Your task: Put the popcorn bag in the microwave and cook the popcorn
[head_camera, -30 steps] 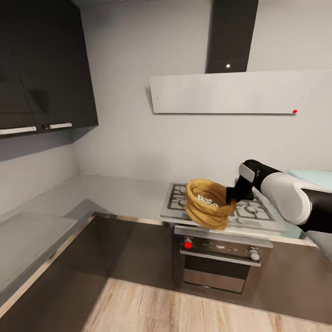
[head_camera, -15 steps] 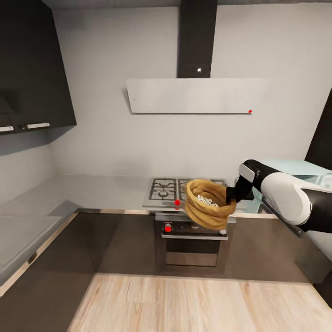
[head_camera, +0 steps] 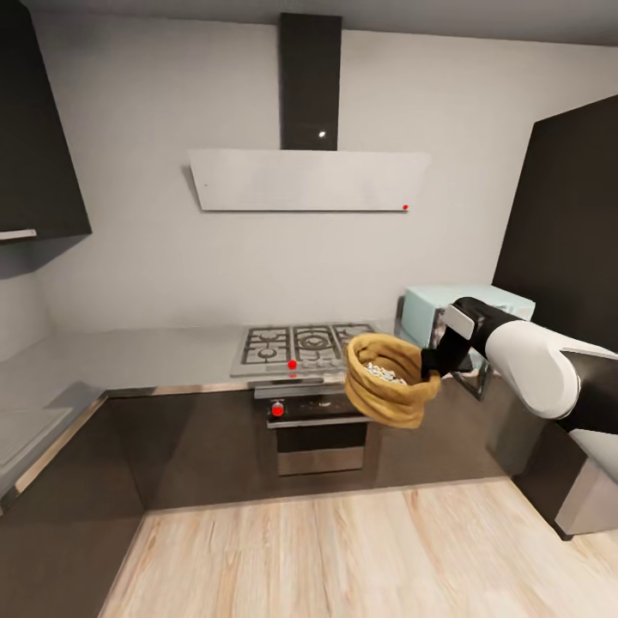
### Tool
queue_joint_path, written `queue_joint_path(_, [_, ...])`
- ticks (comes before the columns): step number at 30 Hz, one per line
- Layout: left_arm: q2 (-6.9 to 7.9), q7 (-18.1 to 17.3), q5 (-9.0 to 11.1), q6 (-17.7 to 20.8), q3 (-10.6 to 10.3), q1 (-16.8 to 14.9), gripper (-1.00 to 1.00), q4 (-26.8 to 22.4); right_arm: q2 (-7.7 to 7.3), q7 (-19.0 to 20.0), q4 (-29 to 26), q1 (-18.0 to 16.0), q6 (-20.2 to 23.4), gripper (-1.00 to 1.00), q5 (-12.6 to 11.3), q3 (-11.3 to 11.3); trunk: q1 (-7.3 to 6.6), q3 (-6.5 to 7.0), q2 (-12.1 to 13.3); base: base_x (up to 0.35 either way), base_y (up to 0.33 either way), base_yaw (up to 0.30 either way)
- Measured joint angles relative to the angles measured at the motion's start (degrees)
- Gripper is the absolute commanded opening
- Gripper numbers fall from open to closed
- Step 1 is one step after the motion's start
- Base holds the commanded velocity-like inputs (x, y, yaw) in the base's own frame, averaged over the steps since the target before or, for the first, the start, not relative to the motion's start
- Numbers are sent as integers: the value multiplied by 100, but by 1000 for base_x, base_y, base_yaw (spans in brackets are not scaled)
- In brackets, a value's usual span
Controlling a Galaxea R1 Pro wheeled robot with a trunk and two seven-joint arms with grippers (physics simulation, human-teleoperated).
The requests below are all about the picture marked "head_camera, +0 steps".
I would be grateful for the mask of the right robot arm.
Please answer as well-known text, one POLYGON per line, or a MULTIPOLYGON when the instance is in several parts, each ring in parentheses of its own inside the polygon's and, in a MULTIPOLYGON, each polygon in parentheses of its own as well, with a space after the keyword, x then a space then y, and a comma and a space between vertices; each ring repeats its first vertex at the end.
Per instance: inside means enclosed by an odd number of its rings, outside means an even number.
POLYGON ((444 321, 437 346, 421 347, 423 378, 428 370, 471 373, 475 349, 532 414, 559 423, 618 487, 618 354, 474 298, 450 304, 444 321))

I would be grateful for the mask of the microwave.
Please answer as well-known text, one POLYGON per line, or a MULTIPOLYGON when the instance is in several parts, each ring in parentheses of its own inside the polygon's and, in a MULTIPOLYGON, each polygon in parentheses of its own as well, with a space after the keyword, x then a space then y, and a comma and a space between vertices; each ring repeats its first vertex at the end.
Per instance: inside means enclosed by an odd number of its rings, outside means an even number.
MULTIPOLYGON (((419 346, 434 348, 438 344, 439 333, 446 329, 444 314, 450 304, 461 298, 474 298, 485 305, 531 321, 535 310, 535 301, 509 293, 503 289, 486 284, 466 284, 465 286, 409 286, 404 299, 404 330, 411 330, 412 337, 419 346)), ((470 358, 474 366, 471 373, 446 373, 457 383, 463 385, 474 397, 482 401, 488 394, 493 372, 495 370, 487 358, 475 349, 470 349, 470 358)))

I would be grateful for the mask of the popcorn bag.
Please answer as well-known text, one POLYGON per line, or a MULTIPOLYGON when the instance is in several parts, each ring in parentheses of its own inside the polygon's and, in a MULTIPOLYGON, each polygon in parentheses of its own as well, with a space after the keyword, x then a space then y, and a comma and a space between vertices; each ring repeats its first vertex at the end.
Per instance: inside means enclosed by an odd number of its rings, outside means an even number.
POLYGON ((417 429, 425 413, 423 404, 439 391, 442 372, 421 376, 421 347, 386 332, 354 336, 346 347, 345 391, 363 415, 379 424, 417 429), (369 367, 392 373, 390 379, 369 367))

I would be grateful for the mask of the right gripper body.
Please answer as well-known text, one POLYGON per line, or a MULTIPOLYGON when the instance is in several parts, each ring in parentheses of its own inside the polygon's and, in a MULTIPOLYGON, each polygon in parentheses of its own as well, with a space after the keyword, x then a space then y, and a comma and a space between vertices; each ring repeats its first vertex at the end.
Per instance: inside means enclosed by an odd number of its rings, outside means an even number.
POLYGON ((438 340, 434 348, 421 347, 421 366, 427 370, 440 370, 443 373, 471 373, 474 366, 471 362, 470 352, 455 354, 448 350, 438 340))

